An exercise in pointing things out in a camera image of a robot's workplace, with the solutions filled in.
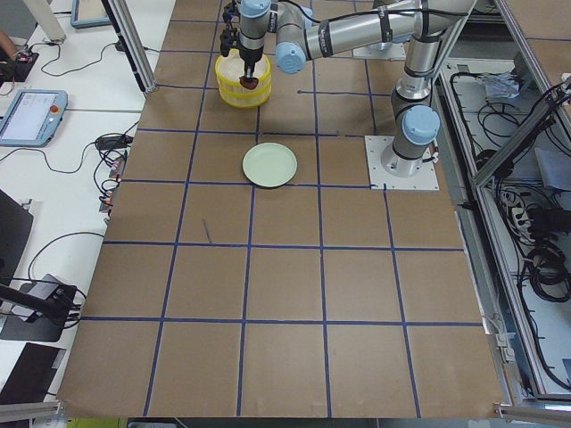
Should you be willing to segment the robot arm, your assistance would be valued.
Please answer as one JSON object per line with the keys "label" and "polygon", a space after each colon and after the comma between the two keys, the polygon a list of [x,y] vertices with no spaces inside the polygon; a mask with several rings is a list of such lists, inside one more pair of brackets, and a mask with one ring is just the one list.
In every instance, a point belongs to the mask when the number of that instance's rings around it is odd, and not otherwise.
{"label": "robot arm", "polygon": [[237,49],[244,64],[240,83],[253,89],[268,34],[276,37],[276,64],[287,74],[301,71],[310,60],[408,41],[403,74],[392,92],[396,135],[381,155],[385,171],[408,178],[419,171],[440,128],[429,97],[438,62],[447,56],[443,37],[461,29],[474,6],[472,1],[376,1],[370,10],[318,21],[293,1],[231,1],[223,10],[220,52],[228,56]]}

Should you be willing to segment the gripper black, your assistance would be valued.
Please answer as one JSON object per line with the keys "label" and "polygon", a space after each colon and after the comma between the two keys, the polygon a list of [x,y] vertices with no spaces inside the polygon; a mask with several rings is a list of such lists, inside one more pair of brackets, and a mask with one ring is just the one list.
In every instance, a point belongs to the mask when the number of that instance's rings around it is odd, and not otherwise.
{"label": "gripper black", "polygon": [[228,56],[232,48],[244,61],[244,79],[254,80],[255,63],[264,46],[264,2],[230,1],[224,6],[222,19],[226,27],[220,35],[220,53]]}

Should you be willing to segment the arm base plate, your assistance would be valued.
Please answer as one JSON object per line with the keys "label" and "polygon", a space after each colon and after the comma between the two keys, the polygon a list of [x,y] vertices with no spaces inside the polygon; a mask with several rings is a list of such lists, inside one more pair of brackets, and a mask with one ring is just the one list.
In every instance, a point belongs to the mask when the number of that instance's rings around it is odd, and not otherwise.
{"label": "arm base plate", "polygon": [[355,48],[352,57],[363,60],[404,61],[406,53],[403,43],[378,43]]}
{"label": "arm base plate", "polygon": [[430,147],[416,160],[404,160],[393,150],[392,136],[365,136],[370,187],[374,190],[436,192],[438,184]]}

